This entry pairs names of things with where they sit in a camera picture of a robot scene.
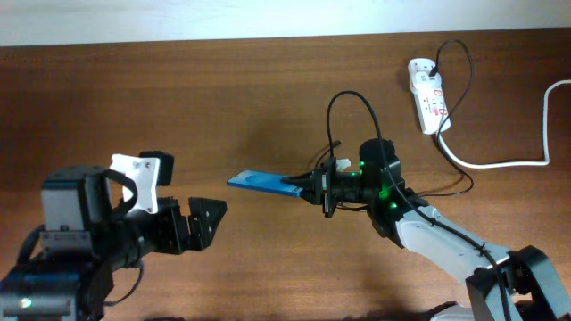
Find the brown wooden surface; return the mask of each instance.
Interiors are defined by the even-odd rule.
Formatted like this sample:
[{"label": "brown wooden surface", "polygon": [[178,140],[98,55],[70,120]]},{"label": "brown wooden surface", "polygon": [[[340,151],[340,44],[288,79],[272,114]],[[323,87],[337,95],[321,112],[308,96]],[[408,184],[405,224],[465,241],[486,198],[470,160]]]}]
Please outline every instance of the brown wooden surface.
[{"label": "brown wooden surface", "polygon": [[[465,287],[380,238],[363,213],[325,219],[301,200],[226,186],[243,169],[308,169],[327,142],[327,104],[348,88],[372,103],[409,186],[454,182],[419,131],[407,83],[409,59],[434,57],[451,37],[466,41],[476,64],[445,135],[451,149],[473,162],[540,159],[543,93],[571,77],[570,29],[0,48],[0,275],[42,222],[39,186],[50,171],[163,150],[176,161],[160,195],[224,199],[228,214],[207,251],[145,257],[141,286],[108,320],[341,319],[467,303]],[[458,48],[446,49],[441,72],[451,105],[468,78]],[[570,89],[551,94],[549,167],[471,170],[472,192],[431,200],[486,240],[544,250],[568,290]],[[338,101],[332,128],[343,140],[336,154],[353,163],[374,135],[351,97]],[[135,277],[116,273],[111,298]]]}]

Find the blue card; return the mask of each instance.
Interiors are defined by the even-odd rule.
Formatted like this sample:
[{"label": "blue card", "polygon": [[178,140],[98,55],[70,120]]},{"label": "blue card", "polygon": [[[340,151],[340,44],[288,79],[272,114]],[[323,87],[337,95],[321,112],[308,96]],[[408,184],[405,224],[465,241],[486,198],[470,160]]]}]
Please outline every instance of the blue card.
[{"label": "blue card", "polygon": [[228,186],[249,189],[253,191],[276,193],[280,195],[300,197],[302,188],[281,182],[287,175],[263,173],[245,170],[228,180]]}]

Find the black electric cord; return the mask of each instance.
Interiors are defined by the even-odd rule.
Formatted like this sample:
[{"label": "black electric cord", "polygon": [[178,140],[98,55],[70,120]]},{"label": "black electric cord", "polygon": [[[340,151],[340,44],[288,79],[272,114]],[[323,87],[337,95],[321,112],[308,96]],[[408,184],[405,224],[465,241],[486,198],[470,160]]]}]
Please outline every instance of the black electric cord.
[{"label": "black electric cord", "polygon": [[359,206],[359,207],[349,207],[349,206],[345,206],[345,205],[338,205],[337,208],[339,210],[349,210],[349,211],[363,211],[363,210],[368,210],[368,205],[363,205],[363,206]]},{"label": "black electric cord", "polygon": [[448,115],[440,123],[440,126],[438,127],[438,131],[436,132],[436,147],[438,148],[438,151],[444,156],[444,158],[462,176],[465,176],[470,180],[470,186],[468,188],[462,190],[462,191],[459,191],[459,192],[454,192],[454,193],[424,193],[424,194],[419,195],[420,197],[429,197],[429,196],[444,197],[444,196],[462,195],[464,193],[469,192],[474,187],[474,179],[472,179],[472,177],[466,171],[464,171],[464,169],[461,169],[456,164],[456,162],[454,162],[454,160],[452,160],[452,158],[444,151],[442,144],[440,143],[440,136],[442,135],[442,129],[443,129],[444,124],[446,123],[446,121],[448,121],[448,119],[452,116],[452,114],[458,109],[458,106],[460,105],[460,103],[462,103],[462,101],[464,100],[464,97],[466,97],[466,95],[468,94],[468,91],[470,90],[470,87],[472,87],[472,83],[474,82],[474,63],[472,62],[472,57],[470,56],[470,52],[469,52],[466,44],[464,44],[461,40],[458,40],[458,39],[450,39],[450,40],[445,41],[443,44],[441,44],[440,48],[438,48],[438,51],[436,52],[436,64],[435,64],[434,68],[432,68],[432,70],[430,70],[429,77],[434,77],[438,73],[438,64],[440,62],[440,52],[442,51],[442,49],[445,46],[447,46],[448,44],[453,44],[453,43],[457,43],[457,44],[461,45],[462,48],[464,49],[464,52],[466,53],[466,56],[468,58],[468,62],[470,63],[470,80],[468,81],[468,85],[466,86],[466,89],[464,89],[464,93],[462,93],[462,95],[460,96],[458,101],[454,104],[454,107],[452,107],[452,109],[450,110]]},{"label": "black electric cord", "polygon": [[[368,112],[371,115],[371,118],[373,119],[373,122],[375,123],[375,130],[377,132],[377,138],[378,138],[378,142],[379,145],[381,146],[381,156],[382,156],[382,160],[383,160],[383,165],[386,168],[389,168],[389,162],[386,159],[386,153],[385,153],[385,145],[383,144],[383,137],[381,135],[381,127],[378,125],[378,120],[377,120],[377,116],[375,114],[375,112],[373,111],[373,108],[371,107],[371,105],[368,103],[367,99],[352,90],[345,90],[342,91],[341,93],[338,93],[337,95],[335,95],[332,99],[331,102],[329,103],[329,106],[327,107],[327,137],[329,138],[329,146],[333,146],[333,142],[331,140],[331,128],[329,126],[329,114],[331,113],[331,107],[333,107],[333,103],[335,102],[335,100],[341,96],[341,95],[356,95],[357,97],[359,97],[361,99],[361,101],[363,103],[365,103],[365,106],[368,109]],[[333,148],[330,149],[330,155],[333,157]],[[391,183],[393,184],[393,186],[397,186],[397,183],[393,177],[393,174],[391,173],[390,170],[386,171],[387,176],[389,176],[389,179],[391,180]],[[492,267],[495,269],[496,272],[496,278],[497,278],[497,282],[498,285],[500,287],[500,295],[501,295],[501,305],[503,307],[503,314],[504,317],[506,319],[506,321],[511,321],[511,315],[509,313],[509,305],[508,305],[508,297],[506,294],[506,287],[505,284],[503,283],[503,278],[501,277],[501,273],[500,270],[498,269],[498,264],[496,263],[495,259],[493,259],[492,255],[490,255],[490,253],[488,251],[486,251],[484,249],[485,247],[485,243],[480,245],[478,244],[478,242],[474,241],[472,238],[470,238],[467,235],[464,235],[463,233],[461,233],[460,231],[455,230],[452,227],[449,227],[441,222],[439,222],[438,220],[436,220],[435,218],[430,218],[428,217],[425,213],[423,213],[421,210],[419,210],[417,207],[415,207],[407,198],[407,196],[404,194],[404,192],[400,189],[400,188],[394,188],[394,190],[396,190],[399,195],[401,196],[401,198],[415,211],[417,212],[417,214],[425,219],[427,222],[429,222],[430,224],[432,224],[433,226],[438,226],[454,235],[456,235],[457,237],[459,237],[460,239],[464,240],[465,242],[469,243],[470,245],[472,245],[474,248],[476,248],[478,251],[480,251],[480,253],[486,257],[488,259],[488,261],[490,261],[490,264],[492,264]]]},{"label": "black electric cord", "polygon": [[37,240],[39,240],[40,233],[44,232],[44,225],[36,227],[28,234],[28,237],[21,244],[20,252],[18,253],[18,264],[26,264],[32,256],[34,249],[36,249]]},{"label": "black electric cord", "polygon": [[105,171],[105,177],[119,185],[126,187],[133,194],[133,196],[131,196],[128,201],[121,202],[112,210],[111,221],[116,221],[120,218],[125,217],[127,213],[135,206],[135,204],[137,204],[137,185],[131,178],[126,177],[124,174],[113,169],[107,169]]},{"label": "black electric cord", "polygon": [[137,278],[137,280],[135,281],[135,284],[133,285],[133,287],[131,288],[131,290],[129,290],[129,292],[127,292],[127,294],[125,294],[122,298],[116,300],[116,301],[106,301],[103,303],[103,305],[105,307],[109,307],[112,308],[116,305],[118,305],[119,303],[123,302],[126,298],[128,298],[129,296],[131,296],[131,294],[133,294],[133,292],[137,289],[137,287],[139,286],[139,284],[141,283],[141,280],[143,279],[143,273],[145,272],[145,265],[143,264],[142,260],[139,260],[136,265],[135,268],[139,268],[139,277]]}]

